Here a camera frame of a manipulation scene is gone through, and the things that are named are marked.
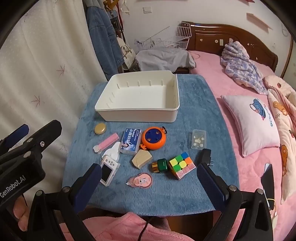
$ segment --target orange cord reel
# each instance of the orange cord reel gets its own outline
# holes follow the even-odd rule
[[[140,147],[143,150],[157,150],[164,146],[166,141],[166,134],[168,132],[164,127],[150,127],[144,131],[142,134],[142,144]]]

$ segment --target white clip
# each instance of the white clip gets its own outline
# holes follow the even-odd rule
[[[106,150],[102,156],[102,159],[105,156],[111,157],[114,161],[118,162],[119,161],[119,148],[120,148],[121,142],[115,142],[113,147],[109,148]]]

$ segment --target white pillow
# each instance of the white pillow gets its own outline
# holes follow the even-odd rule
[[[262,101],[242,95],[221,95],[221,98],[235,119],[243,157],[265,147],[280,146],[272,112]]]

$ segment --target light switch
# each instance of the light switch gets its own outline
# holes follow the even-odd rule
[[[143,7],[144,13],[152,13],[152,7]]]

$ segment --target toothpaste box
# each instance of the toothpaste box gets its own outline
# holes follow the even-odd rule
[[[141,142],[141,129],[127,128],[123,134],[120,152],[127,155],[136,155]]]

